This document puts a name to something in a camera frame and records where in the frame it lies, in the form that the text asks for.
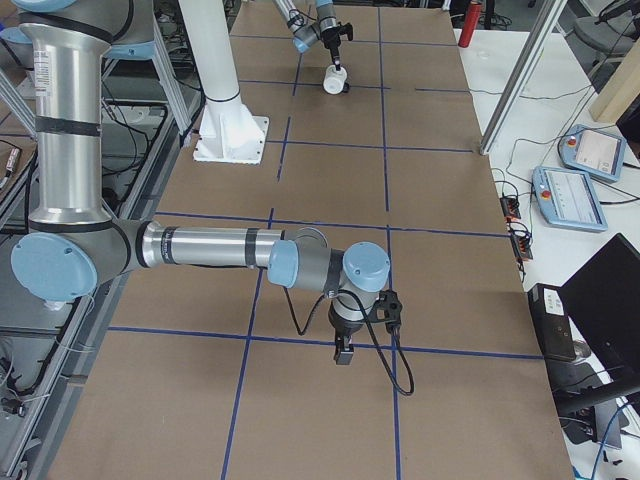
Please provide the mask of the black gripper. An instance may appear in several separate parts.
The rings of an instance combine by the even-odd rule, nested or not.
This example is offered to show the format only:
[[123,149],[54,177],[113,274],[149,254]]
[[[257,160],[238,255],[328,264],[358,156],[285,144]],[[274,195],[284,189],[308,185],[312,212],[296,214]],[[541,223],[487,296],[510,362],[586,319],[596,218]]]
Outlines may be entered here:
[[361,320],[349,320],[338,313],[329,314],[329,322],[335,330],[335,340],[338,348],[334,354],[334,362],[338,366],[351,364],[354,349],[351,347],[351,337],[362,328]]
[[331,61],[334,62],[336,71],[341,70],[339,47],[341,25],[336,21],[322,22],[322,42],[325,48],[330,52]]

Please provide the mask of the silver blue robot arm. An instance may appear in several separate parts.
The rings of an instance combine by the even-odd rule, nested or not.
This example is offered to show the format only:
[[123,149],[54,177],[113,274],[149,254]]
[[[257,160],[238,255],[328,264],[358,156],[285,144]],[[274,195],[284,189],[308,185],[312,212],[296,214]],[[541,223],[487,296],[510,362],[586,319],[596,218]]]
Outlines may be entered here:
[[273,4],[293,34],[293,43],[300,53],[305,53],[316,42],[321,41],[330,52],[331,62],[337,71],[341,70],[339,47],[341,36],[353,39],[350,23],[341,24],[337,20],[334,4],[331,0],[316,1],[317,18],[309,19],[292,1],[275,0]]
[[335,362],[353,356],[352,337],[384,323],[399,332],[399,303],[385,287],[387,253],[359,242],[328,246],[316,229],[165,227],[112,216],[102,203],[101,64],[120,46],[151,36],[148,1],[22,1],[19,22],[33,45],[39,204],[13,248],[16,279],[33,295],[67,302],[115,277],[163,264],[257,268],[285,289],[329,299]]

